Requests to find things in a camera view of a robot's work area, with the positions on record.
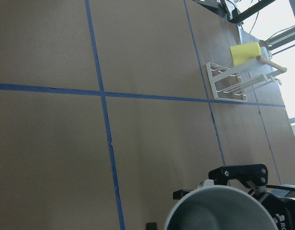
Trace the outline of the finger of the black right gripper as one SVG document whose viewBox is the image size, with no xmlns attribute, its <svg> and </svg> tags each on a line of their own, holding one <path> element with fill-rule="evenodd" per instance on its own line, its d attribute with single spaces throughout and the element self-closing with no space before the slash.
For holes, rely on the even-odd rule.
<svg viewBox="0 0 295 230">
<path fill-rule="evenodd" d="M 172 193 L 173 200 L 181 200 L 184 196 L 192 192 L 192 190 L 181 189 Z"/>
</svg>

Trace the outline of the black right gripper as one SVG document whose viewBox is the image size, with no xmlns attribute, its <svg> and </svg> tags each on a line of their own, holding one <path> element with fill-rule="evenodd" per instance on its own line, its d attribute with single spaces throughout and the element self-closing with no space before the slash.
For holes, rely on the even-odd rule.
<svg viewBox="0 0 295 230">
<path fill-rule="evenodd" d="M 211 170 L 208 179 L 215 185 L 227 185 L 229 180 L 238 180 L 245 188 L 265 186 L 268 169 L 264 164 L 225 165 Z M 267 185 L 271 191 L 253 194 L 268 211 L 277 229 L 295 230 L 295 185 Z"/>
</svg>

